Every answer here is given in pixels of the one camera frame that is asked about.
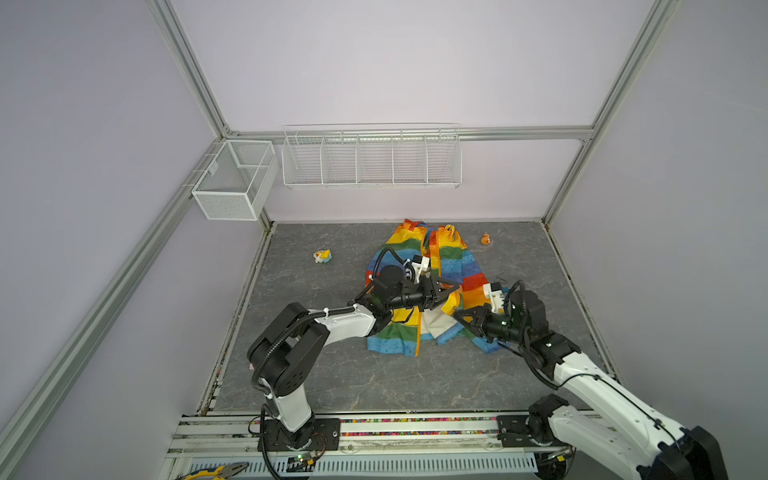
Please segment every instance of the yellow plier handle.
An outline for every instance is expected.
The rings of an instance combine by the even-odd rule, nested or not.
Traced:
[[[224,467],[226,467],[226,465],[222,465],[215,470],[198,470],[196,472],[190,473],[189,475],[184,477],[183,480],[192,480],[193,478],[203,478],[203,477],[208,477],[208,478],[213,477],[211,480],[223,480],[223,477],[220,477],[219,474],[223,472]]]
[[[214,470],[197,470],[178,480],[192,480],[193,478],[210,478],[211,480],[227,480],[232,475],[237,475],[248,467],[247,462],[222,465]]]

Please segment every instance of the wire mesh basket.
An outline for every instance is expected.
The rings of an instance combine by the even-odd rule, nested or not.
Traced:
[[[210,220],[258,220],[278,169],[271,141],[227,140],[192,194]]]
[[[462,182],[458,125],[318,127],[327,126],[285,127],[287,187],[457,187]]]

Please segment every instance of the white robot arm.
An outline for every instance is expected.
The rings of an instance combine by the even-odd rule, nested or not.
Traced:
[[[374,335],[389,323],[394,309],[430,310],[458,289],[456,283],[431,278],[424,268],[416,272],[412,266],[423,266],[424,259],[404,262],[392,254],[403,268],[374,269],[369,285],[347,307],[306,310],[292,303],[250,347],[252,384],[266,395],[289,447],[305,448],[313,434],[314,416],[303,381],[325,345]],[[543,302],[522,282],[507,292],[500,306],[501,287],[491,284],[486,290],[489,303],[457,311],[456,320],[476,336],[498,339],[525,359],[542,382],[573,392],[613,428],[553,394],[531,406],[525,425],[500,438],[517,435],[539,445],[554,440],[573,445],[624,480],[727,480],[720,447],[711,434],[701,427],[685,429],[662,415],[598,368],[572,341],[550,330]],[[290,337],[300,339],[289,346],[285,340]]]

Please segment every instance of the mounting plate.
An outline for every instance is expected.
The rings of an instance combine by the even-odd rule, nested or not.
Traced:
[[[326,451],[339,449],[339,437],[341,436],[341,420],[340,419],[317,419],[315,418],[315,425],[313,433],[322,433],[328,439],[326,445]],[[280,422],[277,420],[266,420],[264,422],[264,440],[266,441],[266,449],[270,452],[295,452],[288,448],[288,439],[283,437],[282,430],[280,429]],[[323,437],[315,435],[311,437],[312,443],[302,450],[322,450],[323,449]]]
[[[502,441],[502,446],[507,447],[539,447],[531,441],[530,437],[525,435],[516,434],[523,425],[525,420],[528,419],[528,415],[497,415],[496,421],[498,422],[498,439]],[[555,439],[551,445],[547,446],[568,446],[567,443],[563,443]]]

